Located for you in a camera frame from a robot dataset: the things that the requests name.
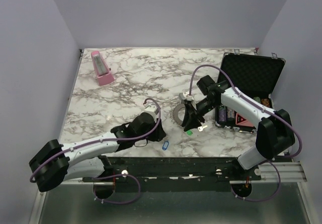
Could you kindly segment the metal disc with key rings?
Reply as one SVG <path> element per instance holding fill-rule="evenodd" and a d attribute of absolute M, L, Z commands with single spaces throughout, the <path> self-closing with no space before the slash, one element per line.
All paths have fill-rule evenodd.
<path fill-rule="evenodd" d="M 173 120 L 179 127 L 182 126 L 184 115 L 185 115 L 184 104 L 179 104 L 173 109 L 173 113 L 172 113 Z"/>

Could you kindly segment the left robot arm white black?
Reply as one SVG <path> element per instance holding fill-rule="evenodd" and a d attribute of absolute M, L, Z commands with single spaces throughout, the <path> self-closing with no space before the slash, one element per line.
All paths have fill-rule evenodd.
<path fill-rule="evenodd" d="M 47 192 L 59 186 L 68 175 L 68 170 L 78 163 L 126 150 L 137 141 L 159 142 L 165 136 L 161 114 L 142 112 L 133 121 L 89 140 L 71 144 L 50 140 L 29 161 L 32 171 L 30 182 L 37 184 L 40 192 Z"/>

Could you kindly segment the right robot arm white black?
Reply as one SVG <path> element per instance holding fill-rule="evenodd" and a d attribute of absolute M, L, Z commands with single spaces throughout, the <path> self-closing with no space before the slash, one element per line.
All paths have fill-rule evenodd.
<path fill-rule="evenodd" d="M 287 111 L 267 108 L 243 94 L 228 81 L 216 83 L 210 76 L 201 78 L 197 86 L 205 98 L 195 102 L 191 93 L 181 93 L 179 98 L 185 106 L 182 127 L 185 131 L 201 128 L 204 115 L 222 105 L 233 109 L 257 130 L 255 146 L 237 158 L 231 167 L 236 179 L 244 179 L 250 169 L 266 160 L 271 160 L 295 143 Z"/>

